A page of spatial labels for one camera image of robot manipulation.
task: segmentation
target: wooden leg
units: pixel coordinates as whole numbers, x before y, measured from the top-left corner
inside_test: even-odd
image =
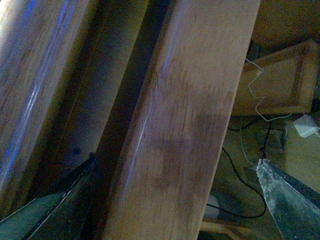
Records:
[[[102,239],[197,238],[259,3],[170,6],[120,155]]]
[[[0,1],[0,219],[27,197],[95,5]]]

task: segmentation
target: wood grain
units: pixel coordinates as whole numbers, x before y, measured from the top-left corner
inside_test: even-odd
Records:
[[[79,97],[74,103],[62,145],[53,161],[77,167],[96,152],[120,83],[137,39],[149,0],[108,1],[110,13],[102,23],[82,71]],[[77,156],[73,153],[80,148]]]
[[[308,113],[311,110],[319,70],[319,46],[308,40],[254,61],[263,74],[251,85],[254,95],[267,97],[259,105],[262,114]],[[253,98],[248,84],[260,71],[246,63],[232,109],[233,116],[257,115],[260,98]]]
[[[102,239],[197,238],[258,0],[178,0],[119,160]]]
[[[11,211],[53,95],[63,91],[89,2],[0,2],[0,218]]]

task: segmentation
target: screw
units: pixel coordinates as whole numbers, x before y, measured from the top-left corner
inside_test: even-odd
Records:
[[[73,149],[73,154],[74,155],[79,155],[81,153],[81,149],[76,147],[75,149]]]

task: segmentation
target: light wood surface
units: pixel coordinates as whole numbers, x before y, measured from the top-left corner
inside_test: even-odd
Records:
[[[263,74],[251,85],[255,96],[266,97],[258,107],[262,114],[308,113],[311,110],[319,70],[319,46],[312,40],[285,48],[254,61]],[[260,98],[253,98],[248,84],[260,70],[246,62],[236,93],[233,116],[257,115]]]
[[[105,204],[108,201],[109,189],[168,4],[168,0],[150,0],[148,3],[121,85],[96,150],[96,156],[100,161],[100,185],[92,206],[92,222],[96,229],[95,240],[101,239],[106,224],[108,208]]]
[[[259,2],[171,6],[121,152],[102,239],[197,238]]]
[[[77,167],[88,158],[90,152],[96,152],[148,1],[108,1],[111,10],[101,19],[102,24],[85,60],[86,64],[82,63],[79,97],[64,129],[62,143],[59,144],[63,147],[57,149],[52,159],[57,163]],[[75,148],[81,149],[79,155],[74,154]]]
[[[0,218],[12,211],[53,95],[65,89],[61,79],[89,5],[0,1]],[[49,113],[47,120],[54,117]]]
[[[232,225],[226,225],[215,222],[202,221],[200,231],[208,233],[217,233],[228,235],[233,240],[245,239],[241,235],[250,234],[251,229],[245,227],[238,227]]]

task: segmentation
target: white object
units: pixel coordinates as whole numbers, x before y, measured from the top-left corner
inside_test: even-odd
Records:
[[[275,118],[272,118],[272,119],[266,119],[266,118],[259,112],[258,107],[259,107],[259,105],[261,104],[261,102],[267,98],[267,96],[255,96],[254,92],[253,92],[252,89],[251,89],[251,84],[253,84],[253,83],[261,76],[261,74],[264,73],[264,70],[263,70],[260,66],[258,66],[256,63],[254,63],[253,61],[250,61],[250,60],[248,60],[247,58],[246,58],[245,60],[246,60],[248,63],[255,65],[255,66],[259,69],[259,72],[256,74],[255,78],[254,78],[251,82],[249,82],[249,84],[248,84],[248,88],[249,88],[249,90],[250,90],[250,93],[251,93],[252,97],[253,97],[254,99],[260,99],[260,101],[258,102],[258,104],[255,106],[255,112],[256,112],[257,114],[259,114],[259,116],[262,117],[263,120],[265,120],[266,122],[271,122],[271,121],[276,120],[276,119],[285,119],[285,118],[291,116],[292,113],[290,113],[290,114],[288,114],[288,115],[286,115],[286,116],[278,116],[278,117],[275,117]]]
[[[248,155],[247,155],[247,148],[245,146],[245,143],[243,141],[243,138],[242,138],[242,128],[244,126],[244,118],[242,117],[241,118],[241,127],[240,127],[240,143],[241,143],[241,148],[242,148],[242,152],[243,152],[243,155],[244,155],[244,158],[245,160],[254,168],[256,168],[257,166],[255,166],[254,162],[252,160],[249,159]]]
[[[307,138],[312,134],[319,134],[320,129],[317,122],[308,114],[304,114],[293,122],[297,132],[303,138]]]
[[[215,196],[209,195],[208,204],[220,207],[218,204],[218,200]],[[210,218],[212,220],[217,220],[220,211],[217,208],[206,206],[204,211],[204,218]]]

